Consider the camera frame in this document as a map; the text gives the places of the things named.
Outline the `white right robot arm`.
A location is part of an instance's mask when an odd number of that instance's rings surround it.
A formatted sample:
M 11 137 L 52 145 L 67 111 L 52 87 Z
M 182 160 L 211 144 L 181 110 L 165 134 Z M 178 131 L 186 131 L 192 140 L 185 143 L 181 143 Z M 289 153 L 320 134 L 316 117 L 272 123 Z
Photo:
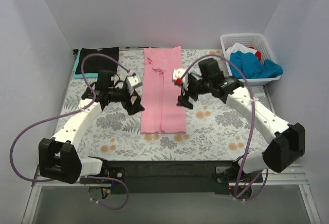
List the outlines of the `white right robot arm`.
M 290 124 L 271 112 L 250 94 L 251 88 L 246 82 L 234 76 L 225 77 L 214 58 L 203 58 L 198 66 L 201 71 L 199 79 L 184 68 L 173 71 L 172 81 L 181 87 L 177 104 L 193 109 L 190 99 L 196 101 L 199 95 L 211 94 L 250 120 L 251 126 L 268 143 L 265 151 L 240 156 L 231 167 L 217 173 L 219 182 L 242 182 L 263 170 L 280 173 L 304 155 L 305 128 L 300 123 Z

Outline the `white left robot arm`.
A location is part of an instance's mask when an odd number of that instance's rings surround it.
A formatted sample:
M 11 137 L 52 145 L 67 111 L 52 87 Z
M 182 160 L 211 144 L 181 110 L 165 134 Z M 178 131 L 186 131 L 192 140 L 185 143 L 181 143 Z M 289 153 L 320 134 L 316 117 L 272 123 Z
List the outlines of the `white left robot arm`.
M 110 103 L 121 103 L 129 115 L 144 110 L 136 88 L 142 85 L 136 74 L 127 76 L 118 87 L 115 74 L 103 70 L 97 81 L 83 93 L 77 112 L 50 139 L 39 143 L 39 172 L 51 180 L 73 184 L 91 175 L 97 182 L 106 182 L 110 175 L 108 162 L 98 157 L 80 158 L 77 148 L 92 122 Z

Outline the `pink t shirt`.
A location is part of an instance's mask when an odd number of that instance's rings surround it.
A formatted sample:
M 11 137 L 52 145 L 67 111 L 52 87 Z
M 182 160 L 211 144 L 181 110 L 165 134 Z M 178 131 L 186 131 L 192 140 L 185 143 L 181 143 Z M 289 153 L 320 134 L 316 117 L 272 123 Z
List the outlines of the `pink t shirt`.
M 187 131 L 186 111 L 177 106 L 180 87 L 172 82 L 175 69 L 182 68 L 181 47 L 144 49 L 141 133 L 174 134 Z

